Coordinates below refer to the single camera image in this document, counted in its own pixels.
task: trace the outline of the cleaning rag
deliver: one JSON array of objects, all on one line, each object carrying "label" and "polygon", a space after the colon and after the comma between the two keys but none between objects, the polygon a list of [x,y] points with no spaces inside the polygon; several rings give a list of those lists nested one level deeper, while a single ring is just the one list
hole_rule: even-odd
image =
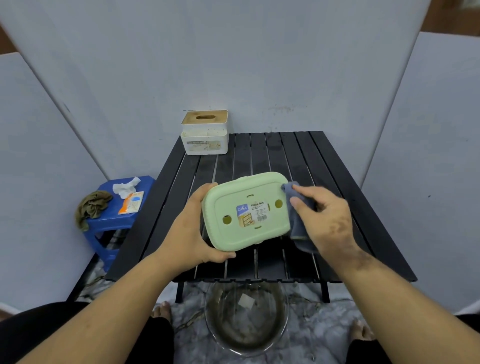
[{"label": "cleaning rag", "polygon": [[85,196],[75,210],[75,224],[81,231],[88,230],[87,218],[100,217],[103,210],[108,207],[112,195],[108,191],[95,191]]},{"label": "cleaning rag", "polygon": [[134,177],[128,183],[114,183],[112,190],[114,193],[119,194],[121,199],[126,199],[130,194],[137,191],[135,186],[138,185],[138,182],[140,182],[140,178]]},{"label": "cleaning rag", "polygon": [[293,185],[299,186],[298,182],[295,181],[282,185],[282,191],[287,195],[288,219],[290,220],[290,239],[293,240],[295,246],[303,252],[319,254],[315,244],[313,244],[307,234],[307,229],[305,228],[303,221],[290,203],[290,198],[298,197],[312,210],[315,210],[316,201],[295,191],[292,188]]}]

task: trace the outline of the white tissue box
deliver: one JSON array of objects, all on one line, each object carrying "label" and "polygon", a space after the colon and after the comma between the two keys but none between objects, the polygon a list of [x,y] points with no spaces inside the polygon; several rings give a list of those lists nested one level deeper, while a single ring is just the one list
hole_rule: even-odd
[{"label": "white tissue box", "polygon": [[182,121],[185,153],[225,154],[228,150],[228,110],[189,111]]}]

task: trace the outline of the slatted tabletop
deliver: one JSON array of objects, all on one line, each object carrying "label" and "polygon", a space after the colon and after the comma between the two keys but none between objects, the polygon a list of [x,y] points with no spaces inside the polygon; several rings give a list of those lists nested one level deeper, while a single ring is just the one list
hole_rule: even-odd
[{"label": "slatted tabletop", "polygon": [[[346,199],[358,245],[406,280],[417,280],[323,132],[231,134],[228,152],[219,156],[188,156],[179,138],[106,278],[118,280],[154,252],[189,195],[202,184],[268,171],[303,186],[324,186]],[[201,229],[208,242],[203,222]],[[320,256],[298,250],[286,236],[242,249],[223,264],[200,264],[176,278],[179,282],[259,280],[339,282]]]}]

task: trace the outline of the left hand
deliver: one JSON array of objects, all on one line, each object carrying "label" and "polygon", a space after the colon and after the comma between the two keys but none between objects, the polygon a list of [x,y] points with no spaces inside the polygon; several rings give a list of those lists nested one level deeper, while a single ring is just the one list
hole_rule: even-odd
[{"label": "left hand", "polygon": [[223,263],[236,256],[235,252],[222,252],[208,246],[200,235],[202,200],[216,185],[217,183],[206,183],[190,196],[170,227],[165,240],[155,252],[169,265],[172,264],[177,274],[201,263]]}]

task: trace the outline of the table leg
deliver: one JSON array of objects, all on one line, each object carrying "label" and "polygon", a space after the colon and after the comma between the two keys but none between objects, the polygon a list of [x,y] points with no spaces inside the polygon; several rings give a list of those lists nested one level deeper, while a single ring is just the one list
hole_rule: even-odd
[{"label": "table leg", "polygon": [[184,282],[179,282],[177,287],[177,296],[175,297],[175,303],[182,303],[183,302],[183,285]]},{"label": "table leg", "polygon": [[325,281],[320,282],[320,287],[322,288],[322,301],[324,303],[330,303],[330,295],[328,294],[328,284]]}]

